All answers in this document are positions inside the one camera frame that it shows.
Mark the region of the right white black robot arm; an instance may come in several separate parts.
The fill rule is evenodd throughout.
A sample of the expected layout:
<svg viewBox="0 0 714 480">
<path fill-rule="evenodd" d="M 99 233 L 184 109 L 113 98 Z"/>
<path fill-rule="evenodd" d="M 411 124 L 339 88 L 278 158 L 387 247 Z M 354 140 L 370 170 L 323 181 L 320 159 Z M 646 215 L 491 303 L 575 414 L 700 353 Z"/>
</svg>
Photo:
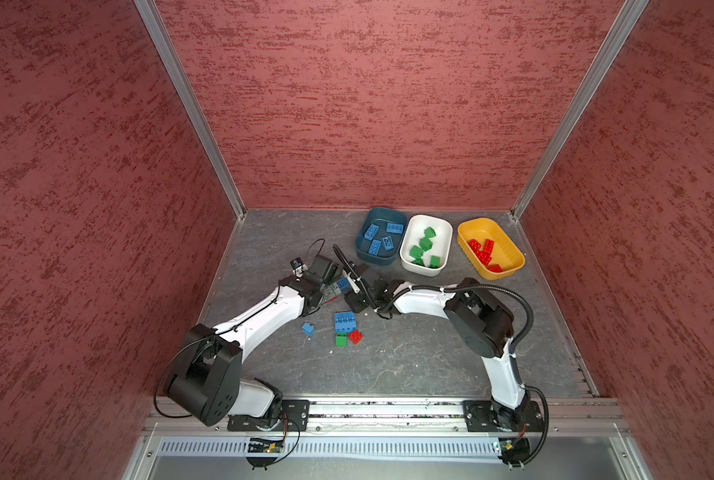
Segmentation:
<svg viewBox="0 0 714 480">
<path fill-rule="evenodd" d="M 385 319 L 421 314 L 450 322 L 481 358 L 490 383 L 490 399 L 465 410 L 475 429 L 521 433 L 546 425 L 546 414 L 531 399 L 533 389 L 521 380 L 517 365 L 516 345 L 534 321 L 532 307 L 522 296 L 473 278 L 450 286 L 387 282 L 366 264 L 348 264 L 344 277 L 352 287 L 348 303 L 358 311 L 369 308 Z"/>
</svg>

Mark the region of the blue lego mid floor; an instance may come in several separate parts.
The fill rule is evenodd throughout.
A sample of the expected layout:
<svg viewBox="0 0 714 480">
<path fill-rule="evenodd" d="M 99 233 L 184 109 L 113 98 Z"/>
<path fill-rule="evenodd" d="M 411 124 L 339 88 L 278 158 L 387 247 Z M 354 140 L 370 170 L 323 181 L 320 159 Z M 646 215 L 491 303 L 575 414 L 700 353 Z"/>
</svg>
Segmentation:
<svg viewBox="0 0 714 480">
<path fill-rule="evenodd" d="M 353 312 L 335 313 L 334 328 L 337 334 L 350 334 L 357 329 L 356 315 Z"/>
</svg>

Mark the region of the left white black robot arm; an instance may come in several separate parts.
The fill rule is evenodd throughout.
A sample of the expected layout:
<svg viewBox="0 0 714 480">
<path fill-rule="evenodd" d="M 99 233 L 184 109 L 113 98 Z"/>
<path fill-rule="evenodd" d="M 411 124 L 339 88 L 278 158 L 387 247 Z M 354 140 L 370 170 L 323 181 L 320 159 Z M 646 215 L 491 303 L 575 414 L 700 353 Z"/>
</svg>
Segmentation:
<svg viewBox="0 0 714 480">
<path fill-rule="evenodd" d="M 206 426 L 228 416 L 255 419 L 272 429 L 282 418 L 282 393 L 258 379 L 244 379 L 246 358 L 278 329 L 315 312 L 341 267 L 320 254 L 278 281 L 273 291 L 235 318 L 215 327 L 192 327 L 155 392 L 164 393 Z"/>
</svg>

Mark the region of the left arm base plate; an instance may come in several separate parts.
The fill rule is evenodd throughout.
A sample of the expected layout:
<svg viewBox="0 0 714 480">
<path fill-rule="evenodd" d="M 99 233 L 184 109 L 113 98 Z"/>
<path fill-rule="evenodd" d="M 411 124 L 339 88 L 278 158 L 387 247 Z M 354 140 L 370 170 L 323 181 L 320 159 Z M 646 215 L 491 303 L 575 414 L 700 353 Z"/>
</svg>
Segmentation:
<svg viewBox="0 0 714 480">
<path fill-rule="evenodd" d="M 294 433 L 307 430 L 311 402 L 283 399 L 272 402 L 261 417 L 234 415 L 228 417 L 227 430 L 236 432 L 282 432 L 286 427 Z"/>
</svg>

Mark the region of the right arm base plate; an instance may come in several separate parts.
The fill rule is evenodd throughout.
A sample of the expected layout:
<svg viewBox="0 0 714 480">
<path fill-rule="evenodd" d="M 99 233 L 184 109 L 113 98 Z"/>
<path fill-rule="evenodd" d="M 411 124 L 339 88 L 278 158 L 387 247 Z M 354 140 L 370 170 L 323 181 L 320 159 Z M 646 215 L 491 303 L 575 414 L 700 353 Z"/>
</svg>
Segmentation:
<svg viewBox="0 0 714 480">
<path fill-rule="evenodd" d="M 465 400 L 462 408 L 468 432 L 538 433 L 545 426 L 539 404 L 529 399 L 515 409 L 485 400 Z"/>
</svg>

